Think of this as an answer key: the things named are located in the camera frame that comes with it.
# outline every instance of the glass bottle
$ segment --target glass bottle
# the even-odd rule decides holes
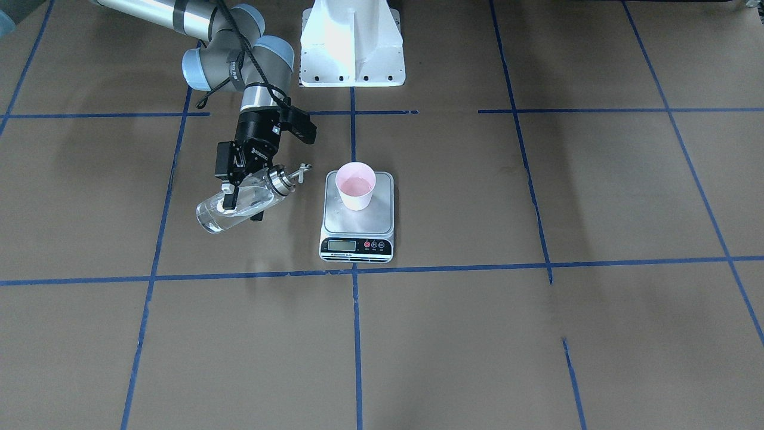
[[[196,219],[210,233],[226,231],[287,198],[295,190],[294,178],[302,183],[303,173],[311,168],[303,164],[287,175],[284,166],[275,165],[249,174],[238,186],[235,208],[223,209],[225,193],[220,191],[196,206]]]

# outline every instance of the blue tape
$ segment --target blue tape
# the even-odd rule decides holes
[[[5,131],[5,125],[8,124],[8,118],[11,115],[11,112],[13,112],[13,106],[15,106],[16,104],[18,93],[21,91],[21,86],[24,85],[24,79],[27,78],[27,72],[29,72],[29,66],[32,64],[34,55],[37,53],[37,48],[40,46],[40,41],[42,40],[43,34],[45,33],[45,28],[47,27],[48,20],[50,20],[50,12],[53,11],[53,6],[55,4],[56,4],[56,0],[50,0],[50,3],[48,4],[48,9],[45,11],[45,18],[43,18],[43,23],[40,26],[40,31],[37,33],[37,38],[34,39],[34,45],[32,45],[32,51],[29,53],[29,57],[27,58],[27,63],[24,65],[24,69],[21,71],[21,75],[18,78],[18,83],[16,83],[16,89],[14,90],[13,96],[11,97],[11,102],[8,104],[8,108],[5,110],[5,116],[3,117],[2,122],[0,122],[0,136],[2,136],[2,133]]]
[[[364,428],[364,397],[361,368],[361,312],[358,307],[358,265],[353,263],[353,331],[355,338],[355,426]]]
[[[670,108],[671,112],[764,112],[760,108]]]
[[[357,110],[355,115],[417,115],[418,110]]]
[[[186,115],[189,112],[189,105],[191,103],[191,87],[188,87],[186,91],[186,101],[183,105],[183,116],[180,120],[180,127],[178,129],[178,139],[175,143],[175,153],[173,154],[173,163],[170,167],[170,178],[167,181],[167,192],[164,196],[164,208],[162,210],[162,220],[159,224],[159,233],[157,234],[157,245],[154,251],[154,261],[151,264],[151,280],[148,282],[148,288],[146,289],[146,301],[144,302],[143,317],[141,318],[141,329],[138,331],[138,345],[135,348],[135,356],[133,357],[133,367],[130,374],[130,383],[128,384],[128,394],[125,397],[125,409],[122,412],[121,430],[127,430],[128,420],[130,419],[130,408],[133,402],[133,392],[135,391],[135,381],[138,378],[138,366],[141,363],[141,353],[143,352],[143,342],[146,336],[146,324],[148,323],[149,315],[149,303],[154,295],[154,278],[157,276],[157,268],[159,266],[159,256],[162,252],[162,239],[164,238],[164,228],[167,225],[167,214],[170,212],[170,200],[173,196],[173,176],[175,175],[175,169],[178,165],[178,154],[180,153],[180,146],[183,143],[183,133],[186,131]]]
[[[573,368],[573,362],[571,361],[570,349],[568,348],[568,338],[562,338],[562,347],[565,349],[565,361],[568,362],[568,374],[571,377],[571,385],[573,386],[573,396],[575,397],[575,407],[578,410],[578,421],[581,423],[581,430],[586,430],[586,417],[584,416],[584,406],[581,403],[581,394],[578,391],[578,381],[575,377],[575,369]]]
[[[748,299],[748,293],[746,292],[746,288],[743,286],[743,281],[740,280],[740,275],[737,273],[737,268],[735,267],[735,263],[733,263],[732,259],[730,259],[730,261],[727,263],[730,265],[730,270],[732,270],[732,276],[734,276],[735,282],[737,283],[737,289],[740,291],[740,295],[743,296],[743,302],[746,304],[748,315],[751,317],[751,321],[753,322],[753,326],[756,329],[756,333],[759,335],[759,341],[764,347],[764,331],[762,331],[762,326],[759,323],[759,319],[756,317],[756,312],[753,310],[751,301]]]
[[[736,256],[733,261],[764,261],[764,256]],[[698,264],[710,262],[726,262],[727,257],[697,257],[687,259],[631,259],[631,260],[601,260],[582,262],[551,262],[552,268],[563,267],[601,267],[601,266],[626,266],[626,265],[671,265],[671,264]],[[476,272],[484,270],[522,270],[522,269],[545,269],[544,262],[514,263],[514,264],[487,264],[487,265],[434,265],[412,267],[369,267],[357,269],[361,274],[382,273],[421,273],[421,272]],[[156,282],[167,281],[203,281],[209,279],[249,279],[249,278],[279,278],[286,276],[324,276],[324,275],[351,275],[350,269],[331,270],[295,270],[283,272],[237,272],[237,273],[201,273],[185,275],[155,275],[151,276],[115,276],[104,278],[67,278],[67,279],[9,279],[0,280],[0,286],[15,285],[60,285],[60,284],[95,284],[109,282],[147,282],[153,279]]]
[[[107,276],[102,278],[9,279],[9,280],[0,280],[0,286],[108,284],[113,282],[146,282],[150,278],[151,278],[150,276]]]
[[[528,174],[528,189],[530,191],[530,198],[533,202],[533,208],[536,211],[536,222],[539,226],[539,239],[541,241],[541,250],[544,253],[544,262],[546,263],[546,271],[549,275],[549,283],[552,284],[554,275],[552,274],[552,266],[549,265],[549,250],[546,245],[546,238],[544,236],[544,226],[541,221],[541,212],[539,211],[539,202],[536,199],[536,190],[533,188],[533,176],[530,172],[530,165],[528,164],[528,155],[526,153],[525,142],[523,140],[523,130],[520,128],[520,117],[517,115],[517,104],[515,104],[515,95],[512,91],[512,81],[510,80],[510,70],[507,66],[507,58],[504,56],[504,45],[501,41],[501,33],[499,32],[499,22],[496,19],[496,8],[494,7],[494,0],[489,0],[490,3],[490,16],[494,21],[494,32],[496,33],[496,43],[499,47],[499,55],[501,56],[501,66],[504,69],[504,80],[507,82],[507,94],[510,96],[510,104],[512,105],[512,115],[515,120],[515,130],[517,131],[517,141],[520,144],[520,154],[523,156],[523,167]]]
[[[740,256],[740,257],[732,257],[732,261],[764,261],[764,256]]]
[[[698,177],[698,173],[695,170],[695,166],[692,163],[692,159],[690,158],[690,154],[687,150],[687,146],[685,145],[685,140],[681,136],[681,133],[679,131],[679,126],[677,125],[676,120],[674,119],[674,114],[672,113],[669,107],[669,101],[666,99],[665,93],[663,92],[663,87],[661,86],[661,83],[658,80],[658,74],[656,73],[655,68],[653,68],[652,66],[652,61],[650,61],[650,57],[647,54],[647,49],[645,49],[645,44],[642,42],[642,38],[639,36],[639,31],[636,29],[636,24],[634,22],[634,18],[631,16],[631,12],[629,11],[629,6],[626,4],[624,0],[621,0],[621,5],[623,6],[623,10],[626,12],[626,17],[629,19],[629,23],[631,24],[631,28],[634,31],[634,36],[636,37],[636,41],[639,43],[639,48],[642,50],[642,54],[645,57],[647,66],[650,69],[650,73],[652,74],[652,79],[656,83],[656,87],[658,88],[658,93],[661,96],[661,100],[663,100],[663,105],[666,107],[666,110],[668,111],[668,118],[671,120],[672,127],[674,128],[674,133],[676,133],[676,138],[677,140],[679,140],[679,145],[681,146],[681,152],[685,156],[685,160],[687,161],[687,166],[690,168],[690,172],[692,173],[692,178],[695,181],[695,185],[698,187],[698,193],[701,195],[701,199],[703,200],[703,205],[706,207],[708,216],[711,219],[711,224],[713,224],[714,226],[714,231],[716,232],[717,238],[719,239],[719,244],[721,244],[722,250],[724,251],[724,255],[727,257],[727,264],[730,266],[730,270],[732,271],[733,277],[735,278],[735,282],[737,283],[737,288],[738,290],[740,290],[740,295],[743,297],[743,301],[746,304],[746,308],[748,309],[748,314],[751,317],[753,326],[756,329],[756,333],[759,335],[759,341],[761,342],[762,346],[764,346],[764,332],[762,332],[761,324],[759,323],[759,319],[756,317],[756,313],[753,310],[753,306],[751,305],[750,300],[748,299],[748,294],[746,293],[746,289],[743,286],[743,282],[740,280],[740,276],[737,273],[735,262],[733,261],[733,258],[730,255],[730,250],[727,248],[727,243],[724,241],[724,236],[722,236],[721,229],[719,228],[719,223],[717,222],[716,217],[714,216],[714,212],[711,209],[711,204],[709,203],[706,193],[703,190],[703,185],[701,184],[701,180]]]
[[[157,275],[157,281],[203,281],[207,279],[249,279],[249,278],[283,278],[287,276],[324,276],[350,275],[348,269],[337,270],[298,270],[292,272],[243,272],[243,273],[206,273],[200,275]]]
[[[136,112],[136,113],[25,113],[9,115],[13,119],[43,118],[142,118],[157,116],[209,116],[209,112]]]
[[[478,109],[477,113],[513,113],[512,109]],[[517,109],[517,113],[592,113],[592,112],[764,112],[764,108],[593,108],[593,109]]]
[[[552,267],[607,267],[620,265],[693,264],[703,262],[726,262],[727,257],[699,257],[690,259],[644,259],[586,262],[553,262]]]
[[[380,267],[359,269],[358,273],[413,273],[413,272],[473,272],[480,270],[517,270],[517,269],[544,269],[547,267],[543,262],[530,262],[518,264],[486,264],[486,265],[434,265],[420,267]]]
[[[619,112],[666,112],[663,108],[612,108],[612,109],[518,109],[518,113],[619,113]]]
[[[418,115],[418,110],[313,110],[310,115]]]

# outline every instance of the digital scale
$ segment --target digital scale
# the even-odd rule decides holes
[[[374,172],[377,184],[371,202],[362,210],[342,203],[335,183],[337,171],[326,175],[324,220],[319,255],[330,262],[389,262],[393,259],[395,203],[393,176]]]

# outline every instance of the pink liquid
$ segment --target pink liquid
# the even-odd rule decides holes
[[[340,189],[348,196],[359,197],[371,191],[371,185],[362,178],[348,178]]]

